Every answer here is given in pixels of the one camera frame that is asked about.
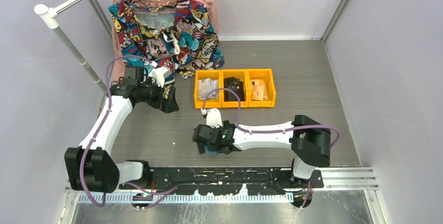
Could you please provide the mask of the yellow three-compartment bin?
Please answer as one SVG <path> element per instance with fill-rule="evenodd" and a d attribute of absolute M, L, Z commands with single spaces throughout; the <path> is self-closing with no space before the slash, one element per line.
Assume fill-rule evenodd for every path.
<path fill-rule="evenodd" d="M 271 69 L 198 70 L 194 85 L 194 106 L 236 108 L 236 97 L 243 108 L 273 108 L 276 88 Z"/>

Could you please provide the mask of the blue leather card holder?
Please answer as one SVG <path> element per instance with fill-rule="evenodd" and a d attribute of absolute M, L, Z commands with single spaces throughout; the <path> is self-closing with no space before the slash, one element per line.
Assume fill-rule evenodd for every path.
<path fill-rule="evenodd" d="M 218 153 L 217 153 L 216 151 L 210 151 L 210 150 L 208 149 L 208 147 L 205 146 L 205 147 L 204 147 L 204 154 L 209 155 L 209 156 L 211 156 L 211 157 L 216 157 Z"/>

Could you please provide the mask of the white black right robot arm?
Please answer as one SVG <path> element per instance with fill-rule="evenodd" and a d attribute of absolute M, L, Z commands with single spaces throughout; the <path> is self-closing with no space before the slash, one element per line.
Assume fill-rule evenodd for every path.
<path fill-rule="evenodd" d="M 292 161 L 290 181 L 302 188 L 309 183 L 317 168 L 331 164 L 332 128 L 322 125 L 305 115 L 296 115 L 292 121 L 262 126 L 247 126 L 231 123 L 199 124 L 192 140 L 199 153 L 206 151 L 230 154 L 255 148 L 279 148 L 291 150 Z"/>

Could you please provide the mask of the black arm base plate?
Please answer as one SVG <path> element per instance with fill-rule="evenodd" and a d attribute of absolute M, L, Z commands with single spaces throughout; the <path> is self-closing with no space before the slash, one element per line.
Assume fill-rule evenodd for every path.
<path fill-rule="evenodd" d="M 307 180 L 297 179 L 290 168 L 280 167 L 153 167 L 149 182 L 136 182 L 144 189 L 166 191 L 176 187 L 177 195 L 237 195 L 244 187 L 247 195 L 283 195 L 323 188 L 322 174 L 314 170 Z"/>

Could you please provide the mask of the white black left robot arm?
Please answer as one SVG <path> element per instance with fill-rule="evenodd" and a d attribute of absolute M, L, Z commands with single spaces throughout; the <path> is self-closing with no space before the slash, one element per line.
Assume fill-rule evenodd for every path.
<path fill-rule="evenodd" d="M 137 103 L 147 103 L 164 113 L 179 109 L 174 86 L 165 84 L 171 70 L 155 67 L 147 77 L 144 71 L 141 66 L 125 68 L 124 76 L 110 87 L 110 96 L 89 134 L 78 147 L 69 147 L 65 152 L 73 190 L 112 193 L 126 182 L 133 182 L 140 189 L 151 185 L 153 175 L 148 161 L 115 163 L 111 158 L 118 132 Z"/>

